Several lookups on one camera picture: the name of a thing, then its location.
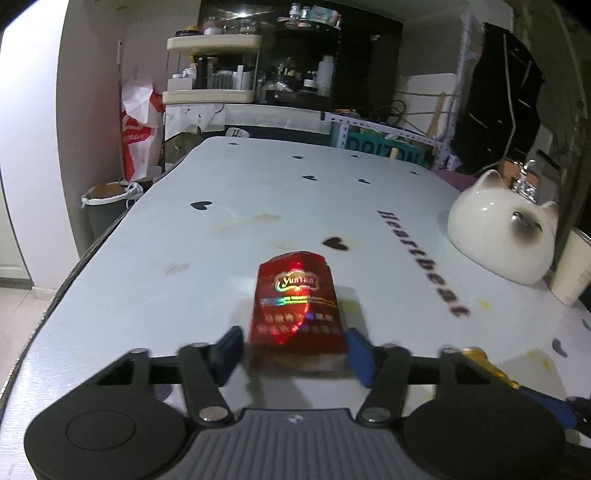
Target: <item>cat ear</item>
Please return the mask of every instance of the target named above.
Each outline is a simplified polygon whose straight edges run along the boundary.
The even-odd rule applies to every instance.
[[[554,202],[546,202],[542,205],[542,211],[550,222],[552,231],[556,233],[556,229],[558,228],[558,205]]]
[[[504,189],[506,188],[501,175],[496,170],[487,171],[472,186],[472,190]]]

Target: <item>bottle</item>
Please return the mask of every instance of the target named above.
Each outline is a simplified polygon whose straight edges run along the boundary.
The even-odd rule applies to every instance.
[[[207,17],[203,22],[203,35],[219,35],[223,33],[223,22],[216,17]]]
[[[308,71],[306,78],[304,79],[304,87],[302,88],[305,92],[318,93],[318,86],[314,80],[314,75],[311,71]]]
[[[330,55],[324,55],[324,60],[318,64],[318,74],[316,83],[318,85],[318,94],[329,97],[332,87],[332,77],[335,70],[335,59]]]
[[[299,20],[300,17],[301,17],[301,5],[300,4],[291,4],[290,19]]]
[[[197,70],[194,70],[193,68],[189,67],[188,69],[184,69],[183,70],[183,78],[197,78]]]

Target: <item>white cup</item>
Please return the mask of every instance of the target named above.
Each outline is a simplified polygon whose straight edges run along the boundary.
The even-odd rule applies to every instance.
[[[591,281],[591,238],[573,228],[550,284],[554,296],[565,305],[572,305]]]

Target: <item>white wall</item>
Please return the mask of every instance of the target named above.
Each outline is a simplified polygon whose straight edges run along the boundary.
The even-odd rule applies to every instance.
[[[513,31],[513,9],[503,0],[468,0],[404,24],[398,55],[400,75],[455,73],[462,42],[459,16],[470,12],[480,23]]]
[[[0,47],[0,169],[33,283],[57,288],[78,261],[57,155],[56,74],[68,0],[38,0]]]
[[[123,176],[119,146],[117,42],[123,13],[104,2],[70,0],[57,66],[57,146],[63,194],[77,250],[93,241],[80,197]]]
[[[165,91],[178,65],[178,54],[173,53],[167,69],[166,41],[177,30],[197,24],[200,6],[201,0],[143,0],[124,10],[124,79],[148,74],[158,91]],[[187,66],[187,57],[181,57],[181,72]]]

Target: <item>gray ribbed plate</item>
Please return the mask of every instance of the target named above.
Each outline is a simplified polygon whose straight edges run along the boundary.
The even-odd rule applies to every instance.
[[[201,432],[161,480],[428,480],[394,435],[349,410],[245,410]]]

